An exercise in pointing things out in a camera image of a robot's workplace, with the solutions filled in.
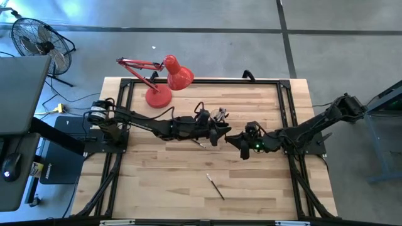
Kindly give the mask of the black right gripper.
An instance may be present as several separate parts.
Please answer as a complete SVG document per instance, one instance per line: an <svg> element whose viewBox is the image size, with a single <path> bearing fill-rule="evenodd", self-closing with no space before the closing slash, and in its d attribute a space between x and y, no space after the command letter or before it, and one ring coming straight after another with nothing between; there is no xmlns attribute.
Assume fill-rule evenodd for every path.
<svg viewBox="0 0 402 226"><path fill-rule="evenodd" d="M248 122L245 126L245 133L225 136L227 143L241 143L241 158L249 159L249 150L252 149L257 153L261 151L276 152L282 145L283 139L274 132L266 132L258 122Z"/></svg>

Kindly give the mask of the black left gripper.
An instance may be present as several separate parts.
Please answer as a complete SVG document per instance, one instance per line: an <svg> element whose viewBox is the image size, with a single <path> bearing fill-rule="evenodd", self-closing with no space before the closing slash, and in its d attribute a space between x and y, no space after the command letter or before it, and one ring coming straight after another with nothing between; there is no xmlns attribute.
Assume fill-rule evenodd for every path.
<svg viewBox="0 0 402 226"><path fill-rule="evenodd" d="M212 146L217 146L218 134L226 134L230 126L217 126L209 119L194 119L192 116L172 119L171 131L177 140L208 138Z"/></svg>

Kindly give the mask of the long thin black makeup brush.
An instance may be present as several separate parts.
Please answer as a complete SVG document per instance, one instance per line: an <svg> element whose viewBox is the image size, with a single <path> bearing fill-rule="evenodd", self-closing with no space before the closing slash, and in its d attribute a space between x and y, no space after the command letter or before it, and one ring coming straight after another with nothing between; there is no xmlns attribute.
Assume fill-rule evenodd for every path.
<svg viewBox="0 0 402 226"><path fill-rule="evenodd" d="M210 175L207 173L206 174L207 179L211 182L211 184L213 185L213 187L215 188L215 190L217 191L217 193L219 194L219 196L221 197L222 200L225 200L224 196L222 195L222 193L220 192L220 190L218 189L217 185L214 183L213 179L210 177Z"/></svg>

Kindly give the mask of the red desk lamp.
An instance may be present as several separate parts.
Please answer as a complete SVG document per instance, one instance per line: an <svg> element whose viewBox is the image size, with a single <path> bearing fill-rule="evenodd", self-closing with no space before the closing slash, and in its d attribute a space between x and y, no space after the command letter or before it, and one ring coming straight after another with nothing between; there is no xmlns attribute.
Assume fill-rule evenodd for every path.
<svg viewBox="0 0 402 226"><path fill-rule="evenodd" d="M127 58L118 58L116 62L149 87L145 94L145 101L155 109L166 107L172 100L171 91L187 88L195 77L190 69L179 64L174 55L167 55L161 63ZM153 72L161 72L165 68L168 71L167 84L157 85L156 83L151 83L149 79L142 77L134 68L152 70Z"/></svg>

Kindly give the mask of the blue-grey metal cart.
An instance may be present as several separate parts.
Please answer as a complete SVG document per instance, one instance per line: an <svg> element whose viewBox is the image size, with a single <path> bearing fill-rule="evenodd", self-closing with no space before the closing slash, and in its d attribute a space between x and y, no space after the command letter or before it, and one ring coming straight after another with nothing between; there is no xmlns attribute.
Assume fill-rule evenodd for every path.
<svg viewBox="0 0 402 226"><path fill-rule="evenodd" d="M381 167L367 181L402 179L402 80L370 100L365 121Z"/></svg>

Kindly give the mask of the black computer tower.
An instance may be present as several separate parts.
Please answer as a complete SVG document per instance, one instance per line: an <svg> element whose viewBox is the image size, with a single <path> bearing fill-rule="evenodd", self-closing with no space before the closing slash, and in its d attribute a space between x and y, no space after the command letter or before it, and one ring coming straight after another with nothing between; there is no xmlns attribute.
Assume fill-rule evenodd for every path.
<svg viewBox="0 0 402 226"><path fill-rule="evenodd" d="M59 116L55 125L36 120L35 131L46 139L40 183L73 184L81 174L84 162L85 133L89 124L81 117Z"/></svg>

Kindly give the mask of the black floor fan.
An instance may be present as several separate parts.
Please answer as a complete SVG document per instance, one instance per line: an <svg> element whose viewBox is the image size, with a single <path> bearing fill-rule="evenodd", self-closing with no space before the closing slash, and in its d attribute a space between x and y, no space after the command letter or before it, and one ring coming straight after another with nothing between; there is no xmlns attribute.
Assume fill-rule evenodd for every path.
<svg viewBox="0 0 402 226"><path fill-rule="evenodd" d="M73 87L58 78L68 71L72 64L75 44L56 29L33 18L17 19L11 27L11 39L18 53L23 57L49 56L48 77Z"/></svg>

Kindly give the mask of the grey office desk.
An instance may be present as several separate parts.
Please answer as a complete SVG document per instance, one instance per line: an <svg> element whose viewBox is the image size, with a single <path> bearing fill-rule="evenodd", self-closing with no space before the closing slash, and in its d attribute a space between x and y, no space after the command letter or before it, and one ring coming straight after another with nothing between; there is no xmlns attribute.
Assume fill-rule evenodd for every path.
<svg viewBox="0 0 402 226"><path fill-rule="evenodd" d="M30 175L41 137L33 122L48 68L48 56L0 58L0 212L16 211ZM2 164L11 153L22 154L21 174L12 182L2 176Z"/></svg>

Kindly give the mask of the black computer mouse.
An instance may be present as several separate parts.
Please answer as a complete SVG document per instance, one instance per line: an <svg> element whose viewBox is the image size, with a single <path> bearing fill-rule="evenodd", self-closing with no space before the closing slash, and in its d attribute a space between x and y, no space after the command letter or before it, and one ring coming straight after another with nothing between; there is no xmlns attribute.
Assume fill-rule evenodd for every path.
<svg viewBox="0 0 402 226"><path fill-rule="evenodd" d="M2 164L2 176L7 182L15 181L21 174L22 154L11 153L5 157Z"/></svg>

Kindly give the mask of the black aluminium table frame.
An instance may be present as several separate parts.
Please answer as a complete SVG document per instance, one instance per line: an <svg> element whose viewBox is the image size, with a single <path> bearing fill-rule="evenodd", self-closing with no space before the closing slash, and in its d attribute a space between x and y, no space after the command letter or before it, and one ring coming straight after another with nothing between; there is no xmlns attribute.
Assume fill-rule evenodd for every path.
<svg viewBox="0 0 402 226"><path fill-rule="evenodd" d="M203 102L207 110L229 112L231 133L257 121L267 131L299 123L314 111L304 79L199 78L173 94L176 116L191 116ZM132 127L122 157L113 218L294 220L297 218L288 158L281 152L239 151L220 139L217 146L201 139L162 141ZM222 200L209 174L224 196Z"/></svg>

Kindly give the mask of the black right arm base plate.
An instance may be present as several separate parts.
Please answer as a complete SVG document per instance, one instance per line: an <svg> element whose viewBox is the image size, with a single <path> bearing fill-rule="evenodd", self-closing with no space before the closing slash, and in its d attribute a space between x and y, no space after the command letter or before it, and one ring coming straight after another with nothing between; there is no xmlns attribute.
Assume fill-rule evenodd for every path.
<svg viewBox="0 0 402 226"><path fill-rule="evenodd" d="M326 153L325 139L321 132L305 133L293 137L284 135L281 138L283 139L282 147L290 155L322 155Z"/></svg>

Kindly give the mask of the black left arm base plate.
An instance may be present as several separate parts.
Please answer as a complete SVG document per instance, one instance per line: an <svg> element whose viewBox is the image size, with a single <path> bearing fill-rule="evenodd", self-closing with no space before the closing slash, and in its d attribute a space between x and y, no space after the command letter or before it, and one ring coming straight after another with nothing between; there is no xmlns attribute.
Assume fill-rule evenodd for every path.
<svg viewBox="0 0 402 226"><path fill-rule="evenodd" d="M116 139L106 135L100 129L91 129L85 138L86 153L125 153L128 146L129 132L120 130Z"/></svg>

